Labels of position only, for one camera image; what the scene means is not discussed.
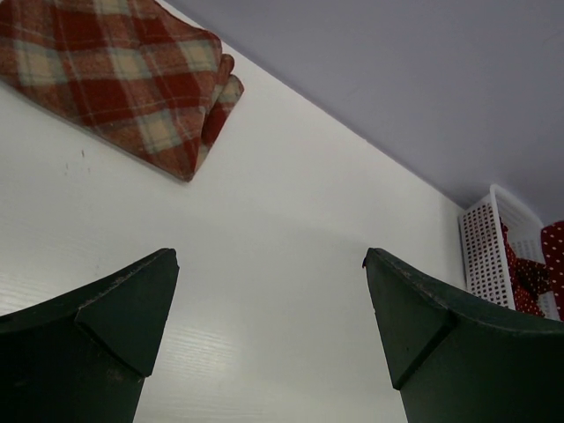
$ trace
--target plaid blanket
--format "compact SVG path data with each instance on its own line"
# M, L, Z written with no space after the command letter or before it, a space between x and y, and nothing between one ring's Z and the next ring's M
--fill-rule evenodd
M208 31L154 0L4 0L0 78L189 181L243 86Z

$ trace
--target wall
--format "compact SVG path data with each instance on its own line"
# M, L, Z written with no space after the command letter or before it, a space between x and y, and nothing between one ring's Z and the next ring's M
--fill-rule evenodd
M564 219L561 0L171 0L462 206Z
M0 313L173 247L136 422L405 422L360 266L460 286L460 210L226 50L247 91L188 185L0 88Z

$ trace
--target white surface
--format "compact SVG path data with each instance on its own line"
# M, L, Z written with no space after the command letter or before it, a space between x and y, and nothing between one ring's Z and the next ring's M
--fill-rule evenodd
M361 263L462 286L460 210L234 55L247 91L188 185L2 87L0 313L173 247L137 423L405 422Z
M508 242L517 257L544 263L540 233L544 224L519 199L498 185L459 217L468 291L515 310L501 222L508 227ZM553 292L538 298L549 319L560 320Z

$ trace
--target basket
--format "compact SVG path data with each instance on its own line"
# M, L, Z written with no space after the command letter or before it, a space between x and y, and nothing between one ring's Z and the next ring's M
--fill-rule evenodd
M458 219L466 290L483 300L515 310L500 218L508 227L508 242L516 255L545 263L540 243L544 227L541 220L505 189L492 185L490 194ZM538 305L547 318L560 320L552 292L540 295Z

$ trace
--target perforated basket side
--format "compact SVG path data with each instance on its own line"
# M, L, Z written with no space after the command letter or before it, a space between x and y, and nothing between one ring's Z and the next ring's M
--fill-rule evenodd
M515 309L505 248L498 237L499 219L487 196L459 218L466 290L483 300Z

